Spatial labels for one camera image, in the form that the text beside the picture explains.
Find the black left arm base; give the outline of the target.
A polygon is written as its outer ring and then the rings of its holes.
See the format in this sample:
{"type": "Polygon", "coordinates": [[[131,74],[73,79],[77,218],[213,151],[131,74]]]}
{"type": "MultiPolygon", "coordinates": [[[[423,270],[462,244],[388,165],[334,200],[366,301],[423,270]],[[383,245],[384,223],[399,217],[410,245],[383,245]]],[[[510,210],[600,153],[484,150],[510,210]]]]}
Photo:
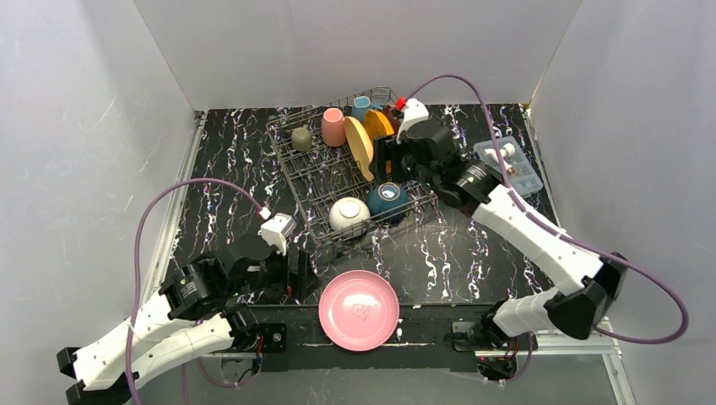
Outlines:
{"type": "Polygon", "coordinates": [[[234,381],[235,386],[248,382],[261,370],[264,354],[286,350],[288,327],[284,323],[259,321],[245,304],[223,312],[220,317],[230,328],[228,350],[250,354],[251,365],[234,381]]]}

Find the white bowl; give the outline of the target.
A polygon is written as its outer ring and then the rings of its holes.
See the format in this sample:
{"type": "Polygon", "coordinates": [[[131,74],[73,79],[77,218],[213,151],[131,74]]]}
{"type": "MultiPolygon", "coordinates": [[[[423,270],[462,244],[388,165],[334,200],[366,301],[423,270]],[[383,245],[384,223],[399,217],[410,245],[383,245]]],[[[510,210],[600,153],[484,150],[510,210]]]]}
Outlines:
{"type": "Polygon", "coordinates": [[[336,201],[328,213],[329,226],[341,231],[371,217],[369,207],[355,197],[343,197],[336,201]]]}

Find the yellow plate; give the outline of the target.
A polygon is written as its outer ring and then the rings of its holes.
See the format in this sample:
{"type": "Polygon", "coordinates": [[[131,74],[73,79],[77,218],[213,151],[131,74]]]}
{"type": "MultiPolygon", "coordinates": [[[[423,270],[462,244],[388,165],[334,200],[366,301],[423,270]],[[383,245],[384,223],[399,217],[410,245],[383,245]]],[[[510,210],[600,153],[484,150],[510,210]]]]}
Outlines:
{"type": "Polygon", "coordinates": [[[356,118],[347,116],[344,119],[344,131],[358,169],[367,181],[374,181],[375,177],[370,170],[374,154],[373,145],[366,129],[356,118]]]}

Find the orange polka dot plate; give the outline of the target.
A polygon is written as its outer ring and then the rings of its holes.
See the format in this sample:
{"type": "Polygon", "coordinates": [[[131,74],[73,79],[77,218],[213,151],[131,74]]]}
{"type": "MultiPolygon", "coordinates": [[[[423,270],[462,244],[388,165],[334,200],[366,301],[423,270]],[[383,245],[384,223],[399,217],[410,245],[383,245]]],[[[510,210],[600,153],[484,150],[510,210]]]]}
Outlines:
{"type": "Polygon", "coordinates": [[[393,136],[395,131],[387,116],[381,111],[369,110],[364,115],[363,127],[366,130],[370,147],[367,149],[368,163],[365,169],[366,178],[369,181],[374,180],[374,175],[370,173],[370,163],[373,161],[374,143],[376,138],[384,136],[393,136]]]}

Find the small grey cup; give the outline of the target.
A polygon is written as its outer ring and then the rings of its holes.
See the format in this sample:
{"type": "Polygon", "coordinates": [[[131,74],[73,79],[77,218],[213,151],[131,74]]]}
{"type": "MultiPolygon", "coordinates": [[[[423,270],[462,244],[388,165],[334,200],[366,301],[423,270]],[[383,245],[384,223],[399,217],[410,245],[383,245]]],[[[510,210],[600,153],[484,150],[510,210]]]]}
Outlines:
{"type": "Polygon", "coordinates": [[[312,133],[307,126],[293,129],[290,140],[292,148],[298,152],[306,152],[312,147],[312,133]]]}

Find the grey wire dish rack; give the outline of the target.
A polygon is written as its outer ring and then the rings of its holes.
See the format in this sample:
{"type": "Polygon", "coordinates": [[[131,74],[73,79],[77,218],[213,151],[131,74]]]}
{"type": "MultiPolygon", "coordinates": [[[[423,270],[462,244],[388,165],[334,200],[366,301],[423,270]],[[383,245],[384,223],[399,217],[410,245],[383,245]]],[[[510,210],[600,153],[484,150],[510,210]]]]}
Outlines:
{"type": "Polygon", "coordinates": [[[321,139],[323,113],[335,107],[349,115],[353,99],[361,95],[383,105],[392,104],[397,99],[389,87],[378,86],[323,105],[292,107],[287,112],[271,116],[266,125],[279,166],[299,205],[304,224],[318,246],[351,244],[366,232],[386,224],[370,217],[349,228],[333,231],[328,222],[329,209],[340,198],[364,200],[377,186],[375,181],[363,177],[348,144],[329,147],[321,139]],[[306,152],[298,152],[291,146],[290,135],[293,129],[304,126],[312,133],[312,147],[306,152]]]}

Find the pink handled mug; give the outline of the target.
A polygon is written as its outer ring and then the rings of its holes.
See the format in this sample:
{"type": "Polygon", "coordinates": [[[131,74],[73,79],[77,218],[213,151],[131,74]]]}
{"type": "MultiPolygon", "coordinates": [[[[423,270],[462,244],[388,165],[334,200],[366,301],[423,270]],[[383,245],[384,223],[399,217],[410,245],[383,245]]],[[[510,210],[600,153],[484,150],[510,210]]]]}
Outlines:
{"type": "Polygon", "coordinates": [[[328,108],[322,117],[322,140],[329,147],[340,147],[346,142],[344,130],[344,113],[342,110],[328,108]]]}

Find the teal bowl beige inside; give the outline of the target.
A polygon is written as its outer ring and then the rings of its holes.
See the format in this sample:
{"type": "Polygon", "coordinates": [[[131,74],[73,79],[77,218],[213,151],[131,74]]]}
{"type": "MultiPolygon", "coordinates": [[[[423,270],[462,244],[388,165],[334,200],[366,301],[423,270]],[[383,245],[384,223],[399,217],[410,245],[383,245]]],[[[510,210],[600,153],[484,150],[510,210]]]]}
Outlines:
{"type": "Polygon", "coordinates": [[[372,219],[391,225],[402,221],[408,201],[406,190],[393,182],[384,182],[374,187],[366,197],[372,219]]]}

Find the pink polka dot plate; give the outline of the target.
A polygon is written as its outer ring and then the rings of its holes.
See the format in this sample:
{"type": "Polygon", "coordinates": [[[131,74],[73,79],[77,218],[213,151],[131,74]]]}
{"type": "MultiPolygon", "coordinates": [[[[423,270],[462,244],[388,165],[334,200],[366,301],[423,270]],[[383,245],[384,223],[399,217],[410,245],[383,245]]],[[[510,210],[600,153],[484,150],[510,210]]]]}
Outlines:
{"type": "Polygon", "coordinates": [[[402,125],[403,113],[395,106],[390,104],[386,104],[382,108],[382,113],[383,115],[385,115],[385,117],[387,117],[389,123],[391,124],[393,133],[395,135],[398,135],[400,126],[402,125]]]}

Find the blue handled mug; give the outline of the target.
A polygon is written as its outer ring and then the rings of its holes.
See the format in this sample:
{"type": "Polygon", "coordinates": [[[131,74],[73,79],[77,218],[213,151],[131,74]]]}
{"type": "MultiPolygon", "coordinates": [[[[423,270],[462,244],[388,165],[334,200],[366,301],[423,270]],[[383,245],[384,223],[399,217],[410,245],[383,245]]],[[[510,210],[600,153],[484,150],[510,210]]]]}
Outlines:
{"type": "Polygon", "coordinates": [[[381,111],[383,104],[378,101],[373,101],[371,97],[366,95],[357,96],[353,99],[353,104],[350,107],[350,115],[363,123],[365,121],[366,113],[370,110],[381,111]]]}

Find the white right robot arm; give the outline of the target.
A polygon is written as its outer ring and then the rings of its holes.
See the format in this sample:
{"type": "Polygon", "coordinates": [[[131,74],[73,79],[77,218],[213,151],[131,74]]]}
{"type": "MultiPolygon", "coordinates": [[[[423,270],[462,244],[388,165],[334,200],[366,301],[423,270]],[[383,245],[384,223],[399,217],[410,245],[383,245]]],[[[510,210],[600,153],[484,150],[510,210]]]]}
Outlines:
{"type": "Polygon", "coordinates": [[[377,138],[370,170],[378,181],[429,186],[441,202],[498,233],[552,281],[552,289],[490,308],[480,322],[485,338],[503,342],[556,329],[585,340],[621,290],[625,266],[568,244],[554,224],[540,226],[539,212],[511,193],[487,163],[463,156],[452,131],[437,120],[377,138]]]}

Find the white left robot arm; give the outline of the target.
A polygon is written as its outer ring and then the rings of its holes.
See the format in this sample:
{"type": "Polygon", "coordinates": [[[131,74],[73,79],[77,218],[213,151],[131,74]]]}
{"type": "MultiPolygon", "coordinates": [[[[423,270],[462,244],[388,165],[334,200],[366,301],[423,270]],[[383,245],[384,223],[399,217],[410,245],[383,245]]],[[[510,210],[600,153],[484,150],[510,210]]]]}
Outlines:
{"type": "Polygon", "coordinates": [[[241,294],[263,305],[300,302],[320,287],[309,254],[292,267],[284,244],[248,236],[206,251],[165,278],[135,316],[82,348],[57,354],[59,370],[75,379],[70,404],[124,404],[132,390],[178,365],[227,349],[259,357],[273,334],[241,294]]]}

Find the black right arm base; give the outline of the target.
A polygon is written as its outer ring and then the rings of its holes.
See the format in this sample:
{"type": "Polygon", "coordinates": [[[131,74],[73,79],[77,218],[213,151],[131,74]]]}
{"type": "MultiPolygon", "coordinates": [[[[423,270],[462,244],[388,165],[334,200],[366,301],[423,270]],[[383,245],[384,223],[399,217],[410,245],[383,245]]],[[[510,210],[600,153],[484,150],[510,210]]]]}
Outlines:
{"type": "Polygon", "coordinates": [[[497,351],[497,356],[479,356],[477,369],[485,383],[505,385],[524,374],[537,342],[533,332],[509,337],[498,328],[494,317],[501,304],[493,305],[478,321],[454,322],[444,340],[457,352],[497,351]]]}

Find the pink bottom plate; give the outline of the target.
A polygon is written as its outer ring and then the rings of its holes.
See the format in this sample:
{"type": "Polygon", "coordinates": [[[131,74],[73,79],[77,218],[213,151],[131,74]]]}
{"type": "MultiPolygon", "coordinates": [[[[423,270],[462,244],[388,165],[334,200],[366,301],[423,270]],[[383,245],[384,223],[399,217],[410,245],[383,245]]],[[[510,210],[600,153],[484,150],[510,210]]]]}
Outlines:
{"type": "Polygon", "coordinates": [[[320,325],[340,348],[366,352],[387,342],[399,324],[399,300],[376,273],[351,270],[324,288],[318,303],[320,325]]]}

